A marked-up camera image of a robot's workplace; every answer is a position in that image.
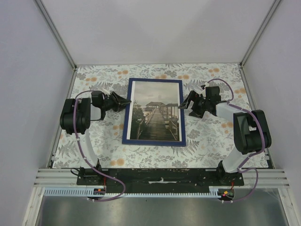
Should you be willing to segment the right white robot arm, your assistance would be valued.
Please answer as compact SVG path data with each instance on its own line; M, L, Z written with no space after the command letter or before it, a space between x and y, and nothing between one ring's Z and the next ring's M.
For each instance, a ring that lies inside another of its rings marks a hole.
M187 109L193 103L189 116L203 118L206 112L224 118L233 124L234 148L216 168L215 179L220 185L227 185L242 173L241 168L253 156L262 153L271 146L271 135L263 110L249 111L222 101L218 86L203 86L203 92L191 91L178 106Z

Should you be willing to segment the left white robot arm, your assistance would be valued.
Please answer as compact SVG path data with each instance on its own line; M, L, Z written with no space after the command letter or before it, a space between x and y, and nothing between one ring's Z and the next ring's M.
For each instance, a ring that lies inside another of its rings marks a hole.
M88 90L87 92L91 97L80 98L80 95L86 93L83 91L75 98L65 100L60 126L68 135L74 135L77 151L82 157L81 166L71 169L71 174L77 176L77 185L104 185L107 178L118 180L103 172L99 158L93 150L89 132L92 112L95 111L97 114L96 121L102 121L107 111L120 112L130 105L131 100L119 96L114 91L107 93Z

